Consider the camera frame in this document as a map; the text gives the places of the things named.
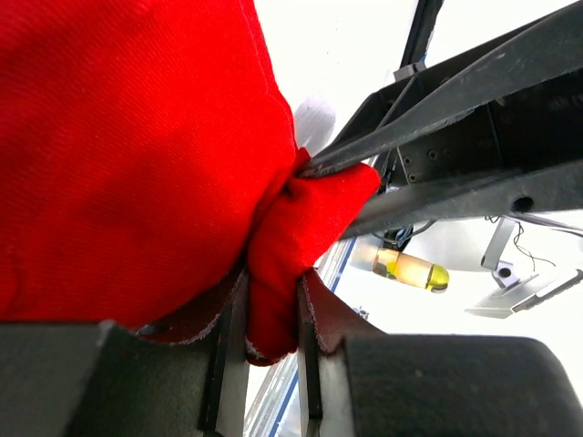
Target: red fabric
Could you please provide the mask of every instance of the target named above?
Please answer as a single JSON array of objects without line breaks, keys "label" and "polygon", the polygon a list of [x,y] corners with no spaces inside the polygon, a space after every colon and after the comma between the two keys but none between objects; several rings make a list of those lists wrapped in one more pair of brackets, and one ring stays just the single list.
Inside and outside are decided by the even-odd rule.
[{"label": "red fabric", "polygon": [[0,318],[140,327],[249,247],[250,341],[292,351],[293,282],[378,179],[292,177],[305,156],[252,1],[0,11]]}]

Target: blue stripe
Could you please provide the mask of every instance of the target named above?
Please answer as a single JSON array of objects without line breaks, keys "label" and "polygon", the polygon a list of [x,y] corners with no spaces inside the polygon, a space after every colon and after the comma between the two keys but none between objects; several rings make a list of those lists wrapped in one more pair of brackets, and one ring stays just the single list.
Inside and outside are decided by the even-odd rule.
[{"label": "blue stripe", "polygon": [[[344,269],[346,268],[346,264],[348,264],[348,259],[350,258],[350,254],[353,251],[354,243],[356,243],[356,239],[352,239],[350,244],[348,245],[348,250],[346,250],[346,255],[344,255],[343,262],[338,269],[338,273],[336,274],[336,278],[334,278],[334,282],[330,288],[330,291],[336,294],[336,287],[338,287],[338,283],[340,282],[340,277],[342,276]],[[288,388],[287,392],[285,393],[285,398],[283,398],[283,403],[281,404],[280,410],[277,413],[277,417],[275,418],[275,423],[271,426],[271,432],[269,437],[275,437],[277,430],[280,428],[280,422],[283,418],[283,414],[288,408],[288,404],[290,403],[290,399],[292,398],[293,391],[295,390],[296,386],[298,385],[298,372],[295,372],[293,375],[293,379],[291,380],[290,387]]]}]

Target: wire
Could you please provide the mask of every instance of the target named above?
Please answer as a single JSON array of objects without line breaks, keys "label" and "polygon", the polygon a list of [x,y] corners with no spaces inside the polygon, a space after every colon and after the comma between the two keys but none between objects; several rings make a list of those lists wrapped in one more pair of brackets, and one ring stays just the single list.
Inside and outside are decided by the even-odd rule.
[{"label": "wire", "polygon": [[429,228],[431,228],[436,223],[436,221],[437,220],[429,220],[421,228],[419,228],[418,230],[414,230],[413,232],[411,232],[409,235],[407,235],[403,239],[388,239],[384,235],[379,235],[378,233],[373,233],[373,235],[375,237],[377,237],[378,239],[381,239],[385,243],[389,243],[389,244],[399,244],[399,243],[403,243],[403,242],[407,241],[408,239],[411,239],[415,235],[419,235],[419,234],[425,232],[426,230],[428,230]]},{"label": "wire", "polygon": [[[484,219],[489,221],[490,223],[497,223],[500,220],[500,217],[499,216],[498,217],[485,216]],[[547,262],[548,264],[553,265],[553,267],[556,267],[557,264],[555,264],[553,261],[551,261],[549,259],[535,257],[535,256],[533,256],[532,253],[530,253],[530,250],[525,249],[524,247],[522,247],[518,244],[518,242],[520,241],[520,237],[522,236],[522,234],[525,233],[525,229],[522,226],[522,223],[520,223],[519,221],[517,222],[517,224],[518,224],[518,233],[514,236],[512,242],[514,243],[514,247],[517,248],[517,250],[520,253],[522,253],[523,255],[530,258],[530,260],[532,261],[532,271],[535,271],[537,269],[537,264],[536,264],[535,260]]]}]

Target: gripped red cloth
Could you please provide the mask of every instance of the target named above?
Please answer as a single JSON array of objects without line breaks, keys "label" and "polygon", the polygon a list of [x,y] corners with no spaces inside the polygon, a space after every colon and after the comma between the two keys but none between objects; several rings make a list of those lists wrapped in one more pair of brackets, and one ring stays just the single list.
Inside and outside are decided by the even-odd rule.
[{"label": "gripped red cloth", "polygon": [[0,5],[0,319],[152,322],[247,251],[248,339],[293,351],[294,282],[378,186],[308,158],[252,0]]}]

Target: metal stand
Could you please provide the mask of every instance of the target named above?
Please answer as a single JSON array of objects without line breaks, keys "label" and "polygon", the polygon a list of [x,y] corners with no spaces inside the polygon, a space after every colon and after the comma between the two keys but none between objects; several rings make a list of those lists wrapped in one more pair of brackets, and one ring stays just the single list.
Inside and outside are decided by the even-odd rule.
[{"label": "metal stand", "polygon": [[514,272],[513,264],[500,259],[516,224],[514,219],[507,217],[498,221],[481,262],[484,269],[492,270],[492,278],[498,289],[466,312],[476,316],[505,319],[521,310],[529,310],[583,280],[583,271],[579,269],[567,272],[553,269],[549,273],[534,273],[526,279],[520,279]]}]

